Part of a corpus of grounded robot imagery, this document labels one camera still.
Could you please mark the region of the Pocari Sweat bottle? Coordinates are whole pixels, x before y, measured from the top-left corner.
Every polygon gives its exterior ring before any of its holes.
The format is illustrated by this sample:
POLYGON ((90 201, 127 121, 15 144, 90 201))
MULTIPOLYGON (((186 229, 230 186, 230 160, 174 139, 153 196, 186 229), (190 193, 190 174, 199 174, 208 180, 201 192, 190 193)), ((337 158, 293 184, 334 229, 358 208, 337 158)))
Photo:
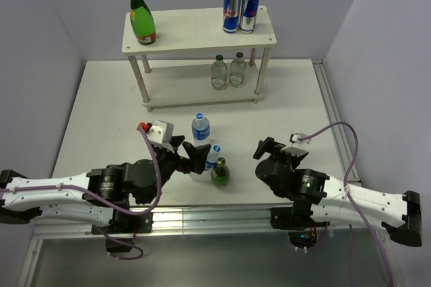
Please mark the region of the Pocari Sweat bottle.
POLYGON ((220 157, 221 150, 222 149, 218 144, 213 145, 207 155, 203 172, 201 174, 192 172, 190 174, 191 179, 200 183, 206 183, 210 181, 212 169, 217 165, 217 160, 220 157))
POLYGON ((210 144, 210 123, 203 113, 197 113, 191 123, 194 146, 210 144))

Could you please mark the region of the green glass bottle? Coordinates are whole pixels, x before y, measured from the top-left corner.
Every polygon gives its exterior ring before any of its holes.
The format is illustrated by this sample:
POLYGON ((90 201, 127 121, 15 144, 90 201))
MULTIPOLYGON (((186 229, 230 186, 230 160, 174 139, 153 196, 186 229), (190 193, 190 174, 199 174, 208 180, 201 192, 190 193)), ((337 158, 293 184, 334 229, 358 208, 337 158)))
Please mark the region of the green glass bottle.
POLYGON ((156 41, 156 25, 144 0, 130 0, 130 21, 137 41, 150 45, 156 41))
POLYGON ((226 187, 230 182, 230 169, 225 158, 217 159, 216 166, 211 171, 211 182, 218 188, 226 187))

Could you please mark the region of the Chang soda water bottle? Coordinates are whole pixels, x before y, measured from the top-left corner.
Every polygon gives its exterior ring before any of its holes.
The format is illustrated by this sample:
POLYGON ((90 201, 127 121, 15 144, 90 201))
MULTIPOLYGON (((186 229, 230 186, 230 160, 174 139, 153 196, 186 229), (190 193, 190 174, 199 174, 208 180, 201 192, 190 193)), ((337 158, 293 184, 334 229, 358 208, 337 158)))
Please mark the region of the Chang soda water bottle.
POLYGON ((244 83, 246 71, 246 62, 244 60, 244 55, 242 52, 237 52, 235 58, 230 64, 230 84, 233 87, 239 88, 244 83))
POLYGON ((211 85, 215 90, 223 90, 226 87, 228 68, 222 55, 217 55, 211 65, 211 85))

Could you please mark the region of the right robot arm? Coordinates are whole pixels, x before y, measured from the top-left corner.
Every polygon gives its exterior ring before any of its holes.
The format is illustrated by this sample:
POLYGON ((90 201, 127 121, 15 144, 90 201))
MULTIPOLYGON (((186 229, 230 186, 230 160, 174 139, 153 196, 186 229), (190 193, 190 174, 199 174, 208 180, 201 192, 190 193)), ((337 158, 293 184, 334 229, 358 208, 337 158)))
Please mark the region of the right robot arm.
POLYGON ((335 177, 299 165, 308 151, 286 146, 272 137, 259 141, 253 158, 255 174, 291 206, 271 209, 271 226, 279 230, 305 230, 326 224, 383 229, 392 241, 408 247, 422 246, 420 194, 373 191, 346 184, 335 177))

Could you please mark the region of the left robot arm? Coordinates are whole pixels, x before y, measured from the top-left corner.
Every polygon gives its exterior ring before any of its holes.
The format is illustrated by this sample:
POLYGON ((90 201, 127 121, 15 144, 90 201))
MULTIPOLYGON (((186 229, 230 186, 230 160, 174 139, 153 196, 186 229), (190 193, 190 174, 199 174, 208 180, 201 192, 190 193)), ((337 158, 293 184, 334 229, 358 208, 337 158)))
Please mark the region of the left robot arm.
POLYGON ((74 176, 30 179, 1 172, 1 223, 28 224, 36 218, 65 219, 115 232, 129 229, 133 216, 152 212, 174 172, 201 174, 209 144, 195 147, 184 136, 141 132, 150 159, 108 165, 74 176))

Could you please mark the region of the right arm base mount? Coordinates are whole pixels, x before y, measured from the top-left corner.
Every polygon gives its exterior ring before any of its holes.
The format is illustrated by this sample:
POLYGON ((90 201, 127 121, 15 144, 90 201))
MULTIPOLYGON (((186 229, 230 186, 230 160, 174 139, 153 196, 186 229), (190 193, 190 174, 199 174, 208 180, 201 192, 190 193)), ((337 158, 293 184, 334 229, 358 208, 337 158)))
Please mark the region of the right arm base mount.
POLYGON ((285 230, 295 251, 309 251, 319 246, 329 228, 329 222, 315 222, 311 218, 295 216, 293 207, 270 209, 270 225, 275 230, 285 230))

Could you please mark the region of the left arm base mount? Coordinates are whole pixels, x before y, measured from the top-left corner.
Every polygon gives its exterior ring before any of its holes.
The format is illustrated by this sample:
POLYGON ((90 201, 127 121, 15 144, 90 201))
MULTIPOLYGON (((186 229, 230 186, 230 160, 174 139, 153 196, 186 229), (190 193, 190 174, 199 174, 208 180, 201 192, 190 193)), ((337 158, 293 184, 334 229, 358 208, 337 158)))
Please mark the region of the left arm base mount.
POLYGON ((109 225, 104 228, 92 225, 91 234, 105 238, 105 249, 108 256, 131 261, 144 256, 144 251, 137 245, 136 238, 138 233, 150 233, 152 224, 152 213, 130 216, 114 211, 109 225))

